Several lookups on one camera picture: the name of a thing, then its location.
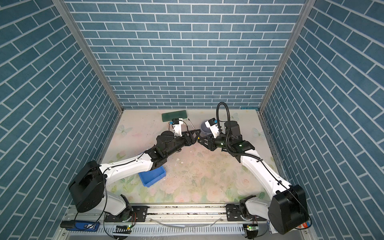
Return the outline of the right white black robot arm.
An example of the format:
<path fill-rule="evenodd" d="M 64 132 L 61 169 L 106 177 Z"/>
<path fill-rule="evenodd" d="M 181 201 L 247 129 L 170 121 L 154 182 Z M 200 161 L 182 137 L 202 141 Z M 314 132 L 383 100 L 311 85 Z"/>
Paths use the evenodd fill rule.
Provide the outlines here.
<path fill-rule="evenodd" d="M 255 147 L 243 139 L 236 121 L 225 122 L 223 131 L 216 119 L 210 119 L 204 125 L 210 134 L 200 137 L 199 143 L 210 151 L 220 148 L 236 158 L 260 182 L 270 198 L 267 201 L 250 195 L 240 200 L 237 208 L 242 218 L 266 219 L 269 227 L 282 235 L 312 226 L 304 189 L 299 185 L 291 185 L 267 165 Z"/>

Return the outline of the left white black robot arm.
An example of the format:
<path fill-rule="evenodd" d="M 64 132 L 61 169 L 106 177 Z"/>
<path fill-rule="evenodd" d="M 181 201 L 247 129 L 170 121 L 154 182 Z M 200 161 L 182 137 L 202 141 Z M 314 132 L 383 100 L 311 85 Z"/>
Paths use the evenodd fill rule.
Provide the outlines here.
<path fill-rule="evenodd" d="M 170 155 L 185 146 L 195 144 L 201 130 L 182 132 L 175 136 L 164 131 L 157 136 L 157 144 L 138 156 L 111 164 L 87 162 L 69 183 L 69 191 L 79 213 L 93 209 L 105 211 L 114 216 L 126 214 L 128 199 L 107 191 L 107 186 L 129 176 L 155 170 L 167 162 Z"/>

